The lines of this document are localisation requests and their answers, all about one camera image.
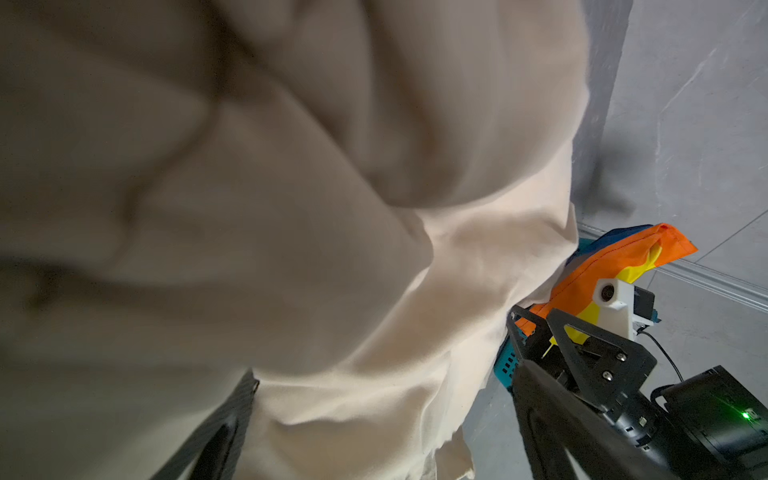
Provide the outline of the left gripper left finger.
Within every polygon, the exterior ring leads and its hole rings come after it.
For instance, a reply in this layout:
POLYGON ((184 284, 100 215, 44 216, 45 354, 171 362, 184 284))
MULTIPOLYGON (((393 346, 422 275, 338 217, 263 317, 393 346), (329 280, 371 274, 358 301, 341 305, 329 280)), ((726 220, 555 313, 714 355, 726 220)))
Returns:
POLYGON ((152 480, 234 477, 260 382, 247 370, 227 399, 182 443, 152 480))

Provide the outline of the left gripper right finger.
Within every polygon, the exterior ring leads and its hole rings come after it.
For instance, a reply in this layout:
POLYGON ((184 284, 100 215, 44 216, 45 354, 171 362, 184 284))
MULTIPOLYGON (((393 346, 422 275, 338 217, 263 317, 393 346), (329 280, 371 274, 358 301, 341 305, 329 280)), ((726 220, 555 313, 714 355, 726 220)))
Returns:
POLYGON ((521 361, 512 396, 535 479, 575 479, 575 460, 592 479, 673 479, 639 453, 538 365, 521 361))

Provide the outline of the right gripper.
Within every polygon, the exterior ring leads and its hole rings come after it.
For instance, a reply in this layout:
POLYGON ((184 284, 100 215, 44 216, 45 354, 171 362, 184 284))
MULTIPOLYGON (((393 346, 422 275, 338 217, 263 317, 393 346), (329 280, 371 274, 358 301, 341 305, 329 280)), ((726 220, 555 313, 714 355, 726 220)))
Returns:
POLYGON ((564 366, 566 388, 630 445, 655 462, 679 459, 679 435, 641 392, 657 365, 644 346, 557 309, 546 321, 513 306, 507 327, 518 364, 564 366))

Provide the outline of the beige shorts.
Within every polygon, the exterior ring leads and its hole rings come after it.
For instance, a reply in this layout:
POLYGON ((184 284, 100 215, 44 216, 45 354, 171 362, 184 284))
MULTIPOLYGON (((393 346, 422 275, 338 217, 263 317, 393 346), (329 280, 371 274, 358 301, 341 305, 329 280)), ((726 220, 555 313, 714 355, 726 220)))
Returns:
POLYGON ((578 1, 5 1, 1 475, 470 479, 508 309, 577 244, 578 1))

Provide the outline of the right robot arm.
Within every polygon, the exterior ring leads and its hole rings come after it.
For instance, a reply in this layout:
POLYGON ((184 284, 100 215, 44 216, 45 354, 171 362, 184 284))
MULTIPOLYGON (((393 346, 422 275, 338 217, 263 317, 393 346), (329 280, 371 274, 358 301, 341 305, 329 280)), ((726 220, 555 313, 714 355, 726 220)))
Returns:
POLYGON ((537 479, 763 479, 767 409, 717 366, 644 395, 655 357, 559 310, 514 307, 510 388, 537 479))

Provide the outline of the rainbow striped shorts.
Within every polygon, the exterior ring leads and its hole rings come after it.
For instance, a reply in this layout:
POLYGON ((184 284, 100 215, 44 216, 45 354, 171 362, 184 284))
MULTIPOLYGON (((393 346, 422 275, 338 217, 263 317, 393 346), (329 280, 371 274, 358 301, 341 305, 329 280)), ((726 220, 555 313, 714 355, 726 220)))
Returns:
POLYGON ((593 295, 600 279, 634 285, 646 272, 696 252, 685 235, 666 223, 611 230, 568 263, 569 271, 553 287, 550 299, 530 311, 545 318, 557 309, 597 326, 599 309, 593 295))

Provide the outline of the aluminium frame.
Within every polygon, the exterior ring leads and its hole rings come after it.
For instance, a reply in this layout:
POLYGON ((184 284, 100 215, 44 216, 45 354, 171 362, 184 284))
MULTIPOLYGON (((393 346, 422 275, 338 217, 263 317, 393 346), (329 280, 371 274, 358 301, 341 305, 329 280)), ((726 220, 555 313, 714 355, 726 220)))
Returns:
POLYGON ((755 311, 767 313, 767 289, 765 287, 691 261, 678 260, 658 267, 653 273, 643 275, 640 285, 648 288, 657 275, 665 275, 755 311))

